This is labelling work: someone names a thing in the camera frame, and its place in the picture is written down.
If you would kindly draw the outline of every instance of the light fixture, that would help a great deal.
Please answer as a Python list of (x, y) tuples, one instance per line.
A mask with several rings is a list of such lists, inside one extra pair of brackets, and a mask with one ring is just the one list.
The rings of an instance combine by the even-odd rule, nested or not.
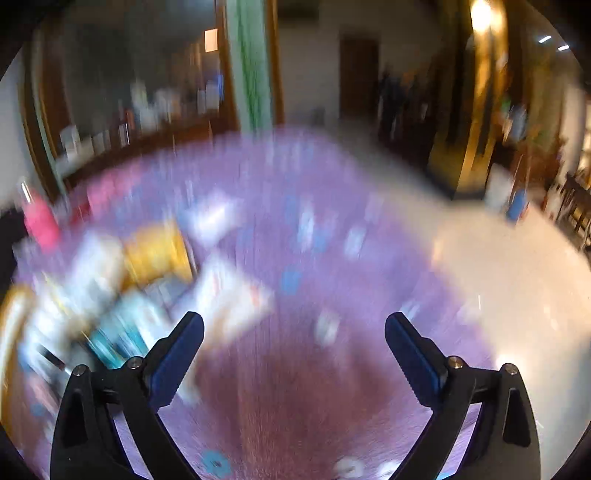
[(205, 31), (205, 53), (217, 50), (217, 28)]
[(484, 33), (491, 27), (491, 6), (485, 0), (476, 0), (470, 9), (472, 28), (477, 33)]

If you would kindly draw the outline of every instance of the ceiling light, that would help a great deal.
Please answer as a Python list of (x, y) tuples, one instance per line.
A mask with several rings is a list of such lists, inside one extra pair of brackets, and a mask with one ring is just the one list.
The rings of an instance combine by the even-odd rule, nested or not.
[(491, 6), (485, 0), (476, 0), (470, 10), (472, 28), (477, 33), (484, 33), (491, 27)]

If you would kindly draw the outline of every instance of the white tiled floor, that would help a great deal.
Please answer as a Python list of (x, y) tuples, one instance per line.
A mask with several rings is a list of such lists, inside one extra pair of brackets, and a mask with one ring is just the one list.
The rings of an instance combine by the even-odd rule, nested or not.
[(517, 226), (481, 202), (450, 202), (377, 146), (369, 129), (334, 132), (375, 177), (433, 264), (465, 299), (498, 365), (519, 367), (537, 419), (549, 479), (591, 420), (591, 271), (536, 208)]

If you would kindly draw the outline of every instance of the blue gripper pad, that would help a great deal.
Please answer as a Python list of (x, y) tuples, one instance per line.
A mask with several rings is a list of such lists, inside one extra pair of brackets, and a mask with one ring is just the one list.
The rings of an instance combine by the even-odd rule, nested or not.
[(203, 342), (204, 332), (201, 315), (187, 312), (170, 335), (158, 340), (146, 355), (143, 378), (154, 411), (172, 402)]
[(402, 312), (386, 319), (386, 342), (418, 402), (436, 408), (447, 380), (446, 358), (429, 338), (421, 337)]

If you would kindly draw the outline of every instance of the purple rug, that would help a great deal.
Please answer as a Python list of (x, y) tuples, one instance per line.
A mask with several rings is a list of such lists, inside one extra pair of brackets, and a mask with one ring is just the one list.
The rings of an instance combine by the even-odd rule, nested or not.
[[(202, 478), (331, 480), (338, 477), (335, 463), (348, 457), (363, 469), (350, 475), (369, 479), (380, 478), (384, 462), (400, 463), (431, 412), (414, 398), (385, 342), (392, 312), (405, 312), (444, 354), (491, 366), (488, 345), (465, 323), (444, 277), (381, 204), (355, 159), (323, 134), (229, 135), (140, 162), (142, 180), (128, 197), (67, 232), (52, 257), (21, 252), (19, 277), (30, 283), (46, 271), (59, 278), (85, 229), (124, 238), (214, 189), (245, 202), (246, 223), (218, 248), (274, 291), (274, 312), (204, 360), (198, 406), (175, 398), (160, 411)], [(314, 229), (302, 251), (306, 208)], [(193, 248), (202, 261), (207, 251)], [(340, 319), (329, 346), (314, 340), (323, 311)], [(443, 475), (461, 460), (476, 413), (471, 409)], [(29, 421), (25, 408), (18, 415)], [(136, 472), (149, 478), (124, 419), (117, 422)], [(47, 442), (22, 451), (38, 471), (48, 471)]]

